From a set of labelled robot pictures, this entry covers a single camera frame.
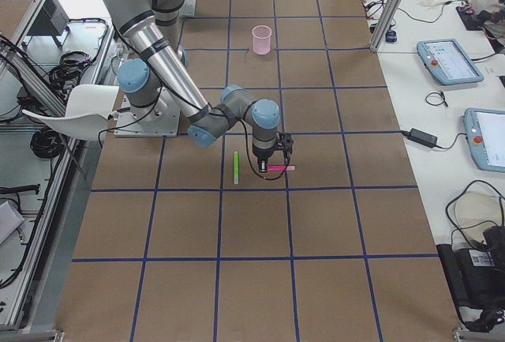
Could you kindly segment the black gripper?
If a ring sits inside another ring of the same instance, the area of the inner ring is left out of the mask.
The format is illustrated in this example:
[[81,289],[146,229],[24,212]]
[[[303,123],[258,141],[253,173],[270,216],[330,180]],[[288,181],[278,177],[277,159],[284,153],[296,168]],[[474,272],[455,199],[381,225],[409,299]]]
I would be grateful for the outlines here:
[[258,148],[257,146],[252,147],[253,155],[256,157],[256,162],[258,165],[259,172],[267,172],[267,162],[269,158],[273,155],[274,150],[272,148]]

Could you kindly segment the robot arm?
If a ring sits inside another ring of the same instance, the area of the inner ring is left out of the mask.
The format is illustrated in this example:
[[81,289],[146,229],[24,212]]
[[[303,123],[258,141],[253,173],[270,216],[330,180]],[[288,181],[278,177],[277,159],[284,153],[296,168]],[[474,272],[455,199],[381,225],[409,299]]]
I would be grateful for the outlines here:
[[252,127],[252,153],[258,170],[267,171],[268,159],[282,147],[286,135],[278,132],[279,105],[270,99],[257,100],[245,89],[230,85],[223,89],[220,103],[212,106],[186,70],[184,51],[178,44],[178,12],[185,0],[106,0],[119,35],[138,57],[140,77],[129,84],[119,76],[122,90],[135,107],[150,106],[158,88],[164,86],[189,120],[188,134],[206,148],[237,122]]

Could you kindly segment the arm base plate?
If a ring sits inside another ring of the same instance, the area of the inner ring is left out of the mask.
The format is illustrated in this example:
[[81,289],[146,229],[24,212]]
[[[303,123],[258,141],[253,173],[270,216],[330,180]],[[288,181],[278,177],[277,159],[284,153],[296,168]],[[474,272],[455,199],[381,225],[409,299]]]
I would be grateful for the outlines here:
[[179,16],[184,18],[194,18],[196,16],[196,0],[185,0],[179,9]]
[[176,137],[180,109],[164,87],[155,91],[156,103],[138,107],[131,102],[132,95],[125,93],[123,107],[114,129],[115,137]]

